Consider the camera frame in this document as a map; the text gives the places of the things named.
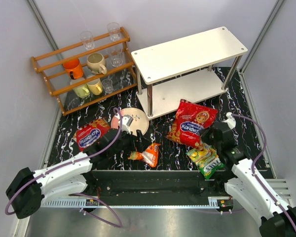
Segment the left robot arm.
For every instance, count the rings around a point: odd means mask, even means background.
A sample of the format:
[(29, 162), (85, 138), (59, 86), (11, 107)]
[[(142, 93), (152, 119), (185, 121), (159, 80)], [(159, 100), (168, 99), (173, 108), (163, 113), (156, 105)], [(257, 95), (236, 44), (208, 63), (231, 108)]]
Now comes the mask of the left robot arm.
[(121, 151), (144, 151), (150, 144), (140, 130), (136, 135), (111, 128), (77, 155), (45, 169), (21, 169), (8, 186), (6, 215), (24, 219), (46, 202), (87, 190), (87, 176)]

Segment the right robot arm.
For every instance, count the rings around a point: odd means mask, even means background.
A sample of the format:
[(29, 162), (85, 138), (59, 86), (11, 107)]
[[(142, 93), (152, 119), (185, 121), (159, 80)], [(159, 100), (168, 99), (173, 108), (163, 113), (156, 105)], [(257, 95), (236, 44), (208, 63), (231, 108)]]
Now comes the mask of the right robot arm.
[(291, 207), (267, 183), (246, 152), (236, 144), (227, 122), (218, 122), (200, 132), (229, 172), (222, 183), (256, 221), (262, 237), (296, 237), (296, 206)]

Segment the orange candy bag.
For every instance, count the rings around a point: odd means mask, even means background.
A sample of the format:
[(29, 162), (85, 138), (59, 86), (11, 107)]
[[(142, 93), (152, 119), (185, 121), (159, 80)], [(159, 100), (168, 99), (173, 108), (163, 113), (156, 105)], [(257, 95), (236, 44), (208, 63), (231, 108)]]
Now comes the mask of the orange candy bag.
[(146, 150), (142, 153), (137, 151), (132, 151), (128, 159), (130, 160), (142, 160), (150, 167), (156, 167), (158, 163), (158, 156), (159, 156), (159, 146), (158, 143), (152, 143)]

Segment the red candy bag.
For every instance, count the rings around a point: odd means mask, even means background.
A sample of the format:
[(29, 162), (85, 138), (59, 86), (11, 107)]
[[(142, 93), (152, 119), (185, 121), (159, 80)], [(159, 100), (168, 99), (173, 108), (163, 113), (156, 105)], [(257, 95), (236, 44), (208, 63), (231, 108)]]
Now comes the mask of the red candy bag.
[(166, 138), (202, 150), (203, 143), (200, 133), (214, 123), (217, 113), (216, 109), (182, 99)]
[(106, 134), (110, 128), (105, 119), (98, 118), (80, 127), (75, 132), (73, 139), (77, 143), (80, 151), (83, 151)]

